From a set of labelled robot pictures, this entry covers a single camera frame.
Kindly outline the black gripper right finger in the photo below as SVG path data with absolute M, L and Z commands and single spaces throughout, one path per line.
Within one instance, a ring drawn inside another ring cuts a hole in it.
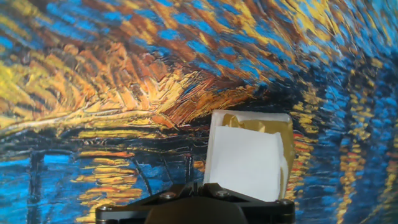
M 291 200 L 277 199 L 273 202 L 262 200 L 222 188 L 219 184 L 203 184 L 200 196 L 226 202 L 242 211 L 248 223 L 295 223 L 295 204 Z

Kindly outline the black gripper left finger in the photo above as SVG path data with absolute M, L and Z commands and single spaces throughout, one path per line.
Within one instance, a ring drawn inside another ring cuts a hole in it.
M 123 220 L 133 220 L 134 222 L 145 220 L 155 207 L 170 205 L 180 199 L 198 195 L 199 186 L 197 182 L 173 184 L 167 190 L 128 205 L 100 205 L 95 210 L 95 223 L 112 224 L 122 223 Z

